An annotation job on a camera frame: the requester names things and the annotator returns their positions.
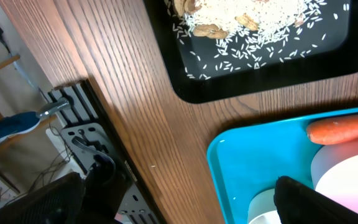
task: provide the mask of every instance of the blue tray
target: blue tray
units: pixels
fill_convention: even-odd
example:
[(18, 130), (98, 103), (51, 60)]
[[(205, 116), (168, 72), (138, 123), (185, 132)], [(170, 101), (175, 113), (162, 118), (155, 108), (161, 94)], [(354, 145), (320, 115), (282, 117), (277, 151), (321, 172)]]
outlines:
[(358, 113), (358, 108), (314, 114), (225, 131), (207, 160), (226, 223), (247, 223), (250, 201), (287, 175), (313, 188), (310, 165), (321, 145), (307, 138), (312, 121)]

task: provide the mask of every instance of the orange carrot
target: orange carrot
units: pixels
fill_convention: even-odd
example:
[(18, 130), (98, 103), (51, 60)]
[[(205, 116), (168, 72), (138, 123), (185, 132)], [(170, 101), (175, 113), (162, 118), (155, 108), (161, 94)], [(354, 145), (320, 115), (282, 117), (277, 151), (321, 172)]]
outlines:
[(328, 118), (309, 124), (307, 133), (310, 141), (331, 145), (358, 138), (358, 114)]

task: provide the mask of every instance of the blue shoe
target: blue shoe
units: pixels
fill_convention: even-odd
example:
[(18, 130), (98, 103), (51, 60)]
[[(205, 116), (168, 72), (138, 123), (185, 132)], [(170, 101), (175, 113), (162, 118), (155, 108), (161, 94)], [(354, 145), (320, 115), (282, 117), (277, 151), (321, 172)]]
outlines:
[(25, 134), (38, 126), (36, 112), (25, 112), (0, 120), (0, 143), (14, 134)]

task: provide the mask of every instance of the wood grain surface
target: wood grain surface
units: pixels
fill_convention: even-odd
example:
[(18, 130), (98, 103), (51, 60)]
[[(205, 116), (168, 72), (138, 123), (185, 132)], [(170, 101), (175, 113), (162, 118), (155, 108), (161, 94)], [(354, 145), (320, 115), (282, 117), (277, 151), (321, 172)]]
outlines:
[(0, 3), (54, 86), (90, 77), (169, 223), (224, 223), (206, 161), (221, 131), (358, 105), (358, 73), (191, 105), (170, 86), (142, 0)]

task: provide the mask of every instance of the black baking tray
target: black baking tray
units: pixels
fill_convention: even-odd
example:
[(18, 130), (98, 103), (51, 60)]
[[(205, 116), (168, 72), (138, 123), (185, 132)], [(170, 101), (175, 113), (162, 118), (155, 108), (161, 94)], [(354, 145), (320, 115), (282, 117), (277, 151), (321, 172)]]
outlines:
[(172, 18), (166, 13), (164, 1), (144, 0), (144, 3), (172, 87), (189, 103), (205, 103), (358, 72), (358, 0), (351, 1), (347, 37), (336, 49), (209, 80), (186, 76), (177, 37), (172, 31)]

